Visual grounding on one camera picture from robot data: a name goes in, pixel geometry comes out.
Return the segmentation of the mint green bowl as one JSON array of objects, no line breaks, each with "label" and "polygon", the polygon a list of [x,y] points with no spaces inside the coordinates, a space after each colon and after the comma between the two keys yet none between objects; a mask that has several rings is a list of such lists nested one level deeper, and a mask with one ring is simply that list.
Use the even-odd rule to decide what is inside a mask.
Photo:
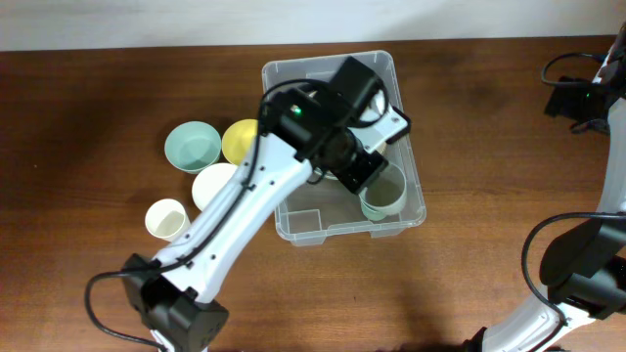
[{"label": "mint green bowl", "polygon": [[222,139],[211,125],[190,121],[175,127],[165,139],[167,161],[186,173],[199,174],[216,163],[221,155]]}]

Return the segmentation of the green plastic cup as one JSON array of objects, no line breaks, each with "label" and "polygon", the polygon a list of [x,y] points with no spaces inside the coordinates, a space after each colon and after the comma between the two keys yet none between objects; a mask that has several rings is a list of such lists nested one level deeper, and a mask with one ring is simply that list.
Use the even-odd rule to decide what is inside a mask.
[{"label": "green plastic cup", "polygon": [[364,216],[370,221],[376,222],[387,217],[387,214],[377,206],[373,206],[365,201],[361,201],[361,210]]}]

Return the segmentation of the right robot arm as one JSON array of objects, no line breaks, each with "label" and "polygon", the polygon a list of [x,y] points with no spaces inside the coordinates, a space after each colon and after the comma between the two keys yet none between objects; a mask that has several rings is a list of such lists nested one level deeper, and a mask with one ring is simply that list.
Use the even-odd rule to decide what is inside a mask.
[{"label": "right robot arm", "polygon": [[[594,212],[569,212],[537,224],[526,237],[520,266],[530,296],[502,323],[479,330],[465,351],[548,351],[573,330],[625,311],[625,33],[609,51],[592,55],[600,68],[591,80],[543,77],[554,91],[548,116],[572,119],[573,134],[586,131],[610,138],[604,187]],[[577,219],[579,225],[556,237],[540,264],[534,285],[528,270],[532,241],[547,226]]]}]

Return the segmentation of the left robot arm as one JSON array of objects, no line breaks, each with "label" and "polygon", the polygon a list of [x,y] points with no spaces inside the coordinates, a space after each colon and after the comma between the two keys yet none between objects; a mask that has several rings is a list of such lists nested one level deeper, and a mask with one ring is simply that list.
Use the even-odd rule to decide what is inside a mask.
[{"label": "left robot arm", "polygon": [[204,351],[229,312],[215,299],[273,210],[315,172],[351,194],[387,167],[378,152],[411,128],[382,78],[356,58],[327,81],[295,78],[262,96],[258,135],[234,175],[191,227],[152,258],[131,255],[120,276],[159,351]]}]

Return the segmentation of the grey plastic cup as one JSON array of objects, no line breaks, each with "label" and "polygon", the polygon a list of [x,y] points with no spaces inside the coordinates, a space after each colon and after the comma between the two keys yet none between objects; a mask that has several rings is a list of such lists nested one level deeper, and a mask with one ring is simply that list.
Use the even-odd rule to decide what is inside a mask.
[{"label": "grey plastic cup", "polygon": [[400,213],[407,197],[405,174],[401,167],[393,163],[388,164],[379,177],[359,194],[363,204],[387,216]]}]

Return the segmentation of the cream plate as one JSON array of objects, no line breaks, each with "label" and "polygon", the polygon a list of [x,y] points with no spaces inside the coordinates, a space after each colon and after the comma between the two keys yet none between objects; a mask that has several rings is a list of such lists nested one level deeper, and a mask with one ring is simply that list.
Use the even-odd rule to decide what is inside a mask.
[{"label": "cream plate", "polygon": [[[302,84],[299,86],[299,89],[303,91],[310,98],[314,98],[318,92],[318,90],[314,88],[311,84]],[[373,122],[377,120],[378,118],[380,118],[380,113],[382,112],[384,108],[384,103],[385,103],[384,93],[382,92],[382,90],[378,90],[377,94],[370,101],[368,107],[363,112],[361,119],[364,120],[365,122]],[[359,153],[367,154],[368,152],[372,150],[372,148],[367,146],[363,142],[363,140],[359,137],[359,135],[362,132],[362,128],[347,127],[346,130],[352,133],[353,137],[355,138],[355,141],[358,143],[358,146],[360,147]],[[315,167],[313,169],[313,173],[317,176],[323,176],[325,179],[337,181],[336,176],[331,170],[327,170],[326,172],[323,172],[321,168]]]}]

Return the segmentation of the cream plastic cup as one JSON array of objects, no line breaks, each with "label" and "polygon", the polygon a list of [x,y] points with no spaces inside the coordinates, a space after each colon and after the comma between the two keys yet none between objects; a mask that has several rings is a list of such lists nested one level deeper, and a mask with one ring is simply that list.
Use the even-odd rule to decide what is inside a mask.
[{"label": "cream plastic cup", "polygon": [[185,207],[173,198],[153,203],[146,212],[144,222],[153,237],[167,242],[180,238],[191,226]]}]

